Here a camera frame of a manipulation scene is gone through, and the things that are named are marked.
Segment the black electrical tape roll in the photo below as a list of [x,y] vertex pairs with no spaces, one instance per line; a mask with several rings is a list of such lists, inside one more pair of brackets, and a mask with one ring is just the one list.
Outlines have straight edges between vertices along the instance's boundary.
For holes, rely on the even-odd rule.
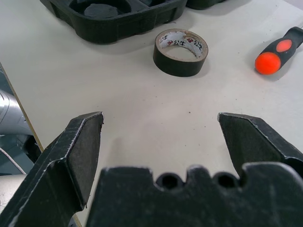
[[[195,58],[185,60],[168,55],[165,50],[180,47],[190,51]],[[199,35],[184,29],[168,29],[159,33],[154,42],[153,61],[163,72],[176,77],[198,74],[208,55],[208,45]]]

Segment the silver robot body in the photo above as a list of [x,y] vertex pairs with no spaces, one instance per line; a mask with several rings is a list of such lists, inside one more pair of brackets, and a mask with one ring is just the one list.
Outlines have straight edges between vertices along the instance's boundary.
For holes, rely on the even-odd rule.
[[0,89],[0,175],[28,173],[33,167],[33,133],[16,98]]

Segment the black tool case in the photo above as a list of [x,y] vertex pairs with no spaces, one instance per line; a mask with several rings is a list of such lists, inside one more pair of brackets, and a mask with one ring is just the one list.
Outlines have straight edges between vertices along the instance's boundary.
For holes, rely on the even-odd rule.
[[82,39],[111,44],[178,19],[186,7],[204,10],[226,0],[40,0]]

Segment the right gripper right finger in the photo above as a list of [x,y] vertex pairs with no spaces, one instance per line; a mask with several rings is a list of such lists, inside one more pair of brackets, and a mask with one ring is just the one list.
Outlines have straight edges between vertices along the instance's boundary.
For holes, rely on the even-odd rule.
[[219,113],[217,120],[237,173],[241,172],[245,163],[280,162],[293,168],[303,178],[303,153],[263,119]]

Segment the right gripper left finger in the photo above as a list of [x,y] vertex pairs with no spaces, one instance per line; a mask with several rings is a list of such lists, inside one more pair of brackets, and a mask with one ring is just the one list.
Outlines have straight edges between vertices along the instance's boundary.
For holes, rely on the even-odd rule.
[[68,227],[90,196],[103,120],[102,112],[70,120],[0,214],[0,227]]

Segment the black orange handle screwdriver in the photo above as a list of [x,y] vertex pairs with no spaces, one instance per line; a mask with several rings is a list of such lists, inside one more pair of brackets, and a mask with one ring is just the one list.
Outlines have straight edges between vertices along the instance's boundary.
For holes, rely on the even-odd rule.
[[278,72],[303,44],[303,26],[294,26],[270,43],[255,59],[255,69],[261,75]]

